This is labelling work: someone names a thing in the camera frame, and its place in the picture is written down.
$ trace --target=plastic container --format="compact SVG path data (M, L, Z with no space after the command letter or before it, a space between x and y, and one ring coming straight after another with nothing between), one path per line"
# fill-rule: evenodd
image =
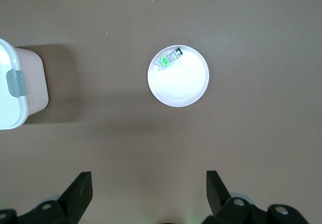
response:
M48 104L42 60L0 39L0 130L22 125Z
M159 66L159 70L165 70L175 63L182 56L182 51L177 48L170 53L165 53L158 59L155 64Z

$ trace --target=brown table surface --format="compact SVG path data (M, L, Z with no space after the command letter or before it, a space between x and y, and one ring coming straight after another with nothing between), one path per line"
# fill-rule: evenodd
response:
M37 52L48 107L0 132L0 208L23 214L92 171L80 223L200 223L206 170L321 223L322 0L0 0L0 37ZM147 84L188 45L210 82L173 108Z

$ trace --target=white plate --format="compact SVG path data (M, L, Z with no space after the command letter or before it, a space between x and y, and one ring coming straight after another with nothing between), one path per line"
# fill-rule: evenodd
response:
M159 70L155 61L176 48L182 50L182 56L168 69ZM172 107L185 107L196 102L206 91L209 69L197 50L184 45L173 45L161 50L152 59L147 71L147 81L159 101Z

